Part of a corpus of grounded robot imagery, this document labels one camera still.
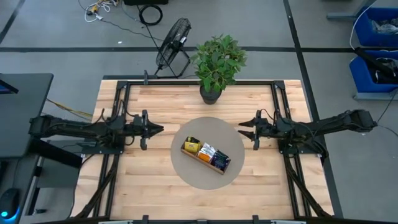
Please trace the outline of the laptop screen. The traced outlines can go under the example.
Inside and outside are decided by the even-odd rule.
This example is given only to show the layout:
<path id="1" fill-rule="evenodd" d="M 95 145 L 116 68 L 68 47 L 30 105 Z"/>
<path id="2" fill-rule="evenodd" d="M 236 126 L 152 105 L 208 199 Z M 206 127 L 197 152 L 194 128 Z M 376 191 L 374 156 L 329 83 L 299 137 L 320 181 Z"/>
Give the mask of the laptop screen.
<path id="1" fill-rule="evenodd" d="M 19 90 L 14 86 L 0 79 L 0 95 L 2 94 L 18 94 Z"/>

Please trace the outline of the clear plastic bag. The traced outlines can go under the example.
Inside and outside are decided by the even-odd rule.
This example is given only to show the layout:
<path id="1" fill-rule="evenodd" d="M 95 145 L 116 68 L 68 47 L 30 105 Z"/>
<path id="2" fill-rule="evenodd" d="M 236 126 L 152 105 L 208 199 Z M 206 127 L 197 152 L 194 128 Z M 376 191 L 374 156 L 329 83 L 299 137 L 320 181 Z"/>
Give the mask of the clear plastic bag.
<path id="1" fill-rule="evenodd" d="M 371 20 L 373 30 L 379 34 L 398 35 L 398 18 L 384 21 Z"/>

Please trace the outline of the round grey mat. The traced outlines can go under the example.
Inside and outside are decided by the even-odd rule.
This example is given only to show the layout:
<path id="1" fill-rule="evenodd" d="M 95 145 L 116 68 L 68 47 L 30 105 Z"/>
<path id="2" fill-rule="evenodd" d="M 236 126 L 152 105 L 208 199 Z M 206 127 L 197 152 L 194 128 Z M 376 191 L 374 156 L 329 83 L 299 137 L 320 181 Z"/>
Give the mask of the round grey mat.
<path id="1" fill-rule="evenodd" d="M 230 157 L 231 162 L 223 175 L 181 152 L 181 145 L 188 136 L 208 143 Z M 184 124 L 174 136 L 170 153 L 179 177 L 201 190 L 215 190 L 232 183 L 242 170 L 245 158 L 243 140 L 237 130 L 214 117 L 196 118 Z"/>

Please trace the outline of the white and orange tea packet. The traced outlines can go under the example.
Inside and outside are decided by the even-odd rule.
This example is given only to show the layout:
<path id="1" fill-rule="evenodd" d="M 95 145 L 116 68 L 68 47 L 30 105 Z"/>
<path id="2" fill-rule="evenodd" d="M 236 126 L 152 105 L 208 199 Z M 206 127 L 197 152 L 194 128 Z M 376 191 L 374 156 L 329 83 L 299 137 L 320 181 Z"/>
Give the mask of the white and orange tea packet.
<path id="1" fill-rule="evenodd" d="M 204 153 L 204 154 L 210 156 L 210 157 L 213 157 L 214 154 L 215 154 L 215 152 L 216 152 L 216 149 L 215 149 L 213 146 L 211 146 L 211 145 L 209 145 L 209 144 L 207 144 L 207 143 L 204 143 L 204 145 L 202 146 L 202 148 L 200 149 L 200 151 L 201 151 L 202 153 Z"/>

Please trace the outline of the black equipment case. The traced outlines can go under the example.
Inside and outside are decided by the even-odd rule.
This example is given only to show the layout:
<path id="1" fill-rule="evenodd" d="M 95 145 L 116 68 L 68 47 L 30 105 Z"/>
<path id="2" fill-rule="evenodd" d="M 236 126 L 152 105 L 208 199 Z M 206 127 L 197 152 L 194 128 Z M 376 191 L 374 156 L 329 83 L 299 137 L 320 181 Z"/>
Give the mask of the black equipment case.
<path id="1" fill-rule="evenodd" d="M 125 5 L 135 6 L 135 5 L 148 5 L 148 4 L 168 4 L 169 0 L 123 0 Z"/>

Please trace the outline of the black computer mouse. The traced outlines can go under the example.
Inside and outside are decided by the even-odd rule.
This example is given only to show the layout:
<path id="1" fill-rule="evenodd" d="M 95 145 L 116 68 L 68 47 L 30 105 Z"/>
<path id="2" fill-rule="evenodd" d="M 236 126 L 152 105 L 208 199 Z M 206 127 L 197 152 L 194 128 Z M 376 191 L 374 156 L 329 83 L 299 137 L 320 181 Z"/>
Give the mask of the black computer mouse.
<path id="1" fill-rule="evenodd" d="M 8 220 L 13 218 L 19 209 L 19 190 L 17 188 L 7 189 L 0 196 L 0 218 Z"/>

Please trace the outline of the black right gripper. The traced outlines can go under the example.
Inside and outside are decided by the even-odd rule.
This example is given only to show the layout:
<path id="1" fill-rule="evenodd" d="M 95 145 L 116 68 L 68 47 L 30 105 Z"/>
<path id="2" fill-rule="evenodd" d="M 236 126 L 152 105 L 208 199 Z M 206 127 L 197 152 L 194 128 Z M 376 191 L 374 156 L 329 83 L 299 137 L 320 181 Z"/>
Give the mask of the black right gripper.
<path id="1" fill-rule="evenodd" d="M 254 132 L 252 131 L 243 131 L 243 130 L 238 130 L 240 134 L 243 136 L 246 136 L 250 140 L 254 141 L 254 146 L 253 149 L 257 151 L 260 146 L 260 137 L 267 137 L 269 138 L 271 136 L 271 130 L 274 128 L 274 125 L 269 123 L 266 118 L 262 117 L 262 112 L 261 110 L 256 111 L 256 115 L 254 119 L 250 121 L 245 121 L 242 123 L 238 124 L 239 126 L 245 126 L 245 127 L 254 127 Z"/>

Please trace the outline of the dark grey desk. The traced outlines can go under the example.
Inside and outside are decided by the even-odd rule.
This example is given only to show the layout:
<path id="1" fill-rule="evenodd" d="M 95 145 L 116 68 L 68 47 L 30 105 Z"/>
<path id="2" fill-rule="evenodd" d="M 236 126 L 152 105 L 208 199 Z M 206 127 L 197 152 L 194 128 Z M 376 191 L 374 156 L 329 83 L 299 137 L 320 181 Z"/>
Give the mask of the dark grey desk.
<path id="1" fill-rule="evenodd" d="M 19 224 L 27 210 L 30 189 L 39 156 L 30 155 L 19 159 L 8 159 L 4 161 L 7 162 L 7 166 L 0 178 L 0 197 L 5 191 L 12 188 L 18 190 L 19 197 L 16 214 L 10 219 L 3 219 L 0 215 L 0 224 Z"/>

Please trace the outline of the green potted plant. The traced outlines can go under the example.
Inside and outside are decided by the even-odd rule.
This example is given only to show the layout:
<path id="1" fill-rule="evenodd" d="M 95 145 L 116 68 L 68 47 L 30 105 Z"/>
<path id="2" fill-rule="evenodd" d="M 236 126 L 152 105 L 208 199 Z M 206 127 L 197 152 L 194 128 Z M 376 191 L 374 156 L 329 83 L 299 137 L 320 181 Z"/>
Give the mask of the green potted plant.
<path id="1" fill-rule="evenodd" d="M 235 75 L 246 66 L 247 59 L 246 51 L 230 35 L 213 36 L 197 47 L 191 61 L 206 104 L 215 104 L 226 87 L 236 83 Z"/>

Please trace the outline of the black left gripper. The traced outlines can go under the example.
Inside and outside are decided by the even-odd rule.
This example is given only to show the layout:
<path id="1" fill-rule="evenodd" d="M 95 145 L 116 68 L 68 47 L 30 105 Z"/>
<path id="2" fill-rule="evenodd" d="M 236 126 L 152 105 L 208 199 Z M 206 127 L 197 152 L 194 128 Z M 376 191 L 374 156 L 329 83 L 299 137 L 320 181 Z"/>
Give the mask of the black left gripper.
<path id="1" fill-rule="evenodd" d="M 164 127 L 152 123 L 149 121 L 149 128 L 151 130 L 149 131 L 148 128 L 148 112 L 147 110 L 143 110 L 141 115 L 135 115 L 133 119 L 133 126 L 134 126 L 134 136 L 140 136 L 140 148 L 143 151 L 147 150 L 147 143 L 146 140 L 152 136 L 155 136 L 156 134 L 159 134 L 163 131 Z"/>

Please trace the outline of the blue storage bin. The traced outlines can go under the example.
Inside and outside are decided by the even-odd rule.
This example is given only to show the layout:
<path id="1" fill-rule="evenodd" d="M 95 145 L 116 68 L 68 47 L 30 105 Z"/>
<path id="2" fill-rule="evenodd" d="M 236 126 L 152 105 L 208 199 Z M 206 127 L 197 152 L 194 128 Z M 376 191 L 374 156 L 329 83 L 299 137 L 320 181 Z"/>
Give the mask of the blue storage bin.
<path id="1" fill-rule="evenodd" d="M 376 32 L 371 23 L 391 19 L 398 19 L 398 8 L 369 8 L 355 25 L 360 44 L 367 47 L 398 47 L 398 34 Z"/>
<path id="2" fill-rule="evenodd" d="M 366 53 L 376 59 L 393 60 L 395 76 L 388 78 L 383 73 L 376 72 L 374 68 L 357 56 L 349 65 L 357 91 L 360 93 L 387 93 L 398 88 L 398 50 L 367 50 Z"/>

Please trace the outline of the black desk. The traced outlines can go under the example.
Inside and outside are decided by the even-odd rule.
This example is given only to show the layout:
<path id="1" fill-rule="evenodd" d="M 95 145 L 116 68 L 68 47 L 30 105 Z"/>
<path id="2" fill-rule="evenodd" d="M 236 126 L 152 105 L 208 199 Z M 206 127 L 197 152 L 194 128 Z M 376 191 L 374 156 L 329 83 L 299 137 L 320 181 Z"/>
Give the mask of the black desk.
<path id="1" fill-rule="evenodd" d="M 0 94 L 0 159 L 23 157 L 31 140 L 30 119 L 40 116 L 53 74 L 3 73 L 0 80 L 18 89 Z"/>

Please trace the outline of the wooden tea organizer box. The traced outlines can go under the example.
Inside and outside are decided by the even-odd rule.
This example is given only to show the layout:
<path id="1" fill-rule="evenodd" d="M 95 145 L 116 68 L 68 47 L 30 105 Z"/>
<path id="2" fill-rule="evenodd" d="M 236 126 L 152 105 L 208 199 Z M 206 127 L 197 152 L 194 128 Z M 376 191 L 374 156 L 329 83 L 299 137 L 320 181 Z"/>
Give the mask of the wooden tea organizer box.
<path id="1" fill-rule="evenodd" d="M 197 158 L 197 154 L 198 154 L 198 152 L 200 151 L 200 149 L 202 148 L 202 146 L 204 145 L 204 142 L 201 142 L 201 141 L 200 141 L 201 148 L 198 150 L 198 152 L 197 152 L 196 154 L 190 153 L 190 152 L 187 152 L 186 150 L 184 150 L 184 149 L 183 149 L 183 144 L 184 144 L 184 142 L 183 142 L 182 145 L 181 145 L 181 152 L 182 152 L 183 154 L 187 155 L 188 157 L 191 157 L 192 159 L 198 161 L 199 163 L 203 164 L 204 166 L 207 166 L 208 168 L 214 170 L 215 172 L 217 172 L 217 173 L 219 173 L 219 174 L 221 174 L 221 175 L 223 175 L 223 174 L 226 172 L 226 170 L 227 170 L 227 168 L 228 168 L 228 166 L 229 166 L 229 164 L 230 164 L 230 162 L 231 162 L 230 157 L 229 157 L 229 162 L 228 162 L 228 164 L 227 164 L 226 167 L 225 167 L 225 170 L 224 170 L 224 171 L 221 171 L 221 170 L 215 168 L 214 166 L 212 166 L 212 165 L 211 165 L 211 161 L 210 161 L 210 163 L 206 163 L 206 162 L 202 161 L 201 159 Z"/>

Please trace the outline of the black floor fan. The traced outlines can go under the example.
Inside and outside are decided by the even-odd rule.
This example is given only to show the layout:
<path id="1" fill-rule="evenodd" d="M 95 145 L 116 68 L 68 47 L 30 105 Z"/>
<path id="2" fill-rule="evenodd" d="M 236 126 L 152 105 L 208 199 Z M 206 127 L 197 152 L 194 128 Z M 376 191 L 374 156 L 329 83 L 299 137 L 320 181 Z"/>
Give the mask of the black floor fan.
<path id="1" fill-rule="evenodd" d="M 158 49 L 158 54 L 156 58 L 157 70 L 154 73 L 154 76 L 157 79 L 180 78 L 184 74 L 191 60 L 190 56 L 186 53 L 186 51 L 184 51 L 183 46 L 187 41 L 187 37 L 191 28 L 191 23 L 187 18 L 179 18 L 169 30 L 169 33 L 167 34 L 162 45 Z M 175 72 L 172 70 L 171 63 L 180 52 L 183 53 L 183 55 L 187 58 L 187 62 L 182 68 L 182 71 L 178 75 L 176 75 Z M 173 75 L 166 77 L 158 76 L 158 72 L 167 67 L 172 71 Z"/>

